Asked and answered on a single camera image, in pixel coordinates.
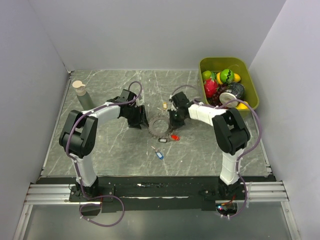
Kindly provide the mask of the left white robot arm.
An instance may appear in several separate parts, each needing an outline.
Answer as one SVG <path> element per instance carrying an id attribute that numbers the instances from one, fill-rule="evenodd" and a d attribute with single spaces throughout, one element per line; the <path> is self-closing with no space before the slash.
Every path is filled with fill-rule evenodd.
<path id="1" fill-rule="evenodd" d="M 92 162 L 97 129 L 106 122 L 125 118 L 130 128 L 148 127 L 144 105 L 137 103 L 138 95 L 130 90 L 123 90 L 120 96 L 106 101 L 96 108 L 78 111 L 72 110 L 63 126 L 59 145 L 72 160 L 76 172 L 76 190 L 87 201 L 95 200 L 99 191 L 99 179 Z"/>

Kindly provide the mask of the red tagged key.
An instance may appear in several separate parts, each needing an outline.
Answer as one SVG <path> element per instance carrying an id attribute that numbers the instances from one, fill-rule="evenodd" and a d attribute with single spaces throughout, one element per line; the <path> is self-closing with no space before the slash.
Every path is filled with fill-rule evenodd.
<path id="1" fill-rule="evenodd" d="M 173 141 L 179 141 L 180 140 L 180 137 L 178 135 L 175 135 L 175 134 L 172 134 L 170 136 L 170 138 L 173 140 Z"/>

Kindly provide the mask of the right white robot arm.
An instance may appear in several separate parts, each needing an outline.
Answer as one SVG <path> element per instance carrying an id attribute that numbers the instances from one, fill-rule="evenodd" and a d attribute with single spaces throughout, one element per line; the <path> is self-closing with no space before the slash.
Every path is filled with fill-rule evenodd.
<path id="1" fill-rule="evenodd" d="M 217 190 L 230 199 L 240 187 L 242 154 L 251 138 L 249 130 L 235 108 L 219 109 L 202 102 L 190 101 L 181 91 L 169 98 L 169 126 L 174 130 L 185 125 L 185 119 L 197 120 L 213 127 L 218 147 L 222 150 L 222 169 Z"/>

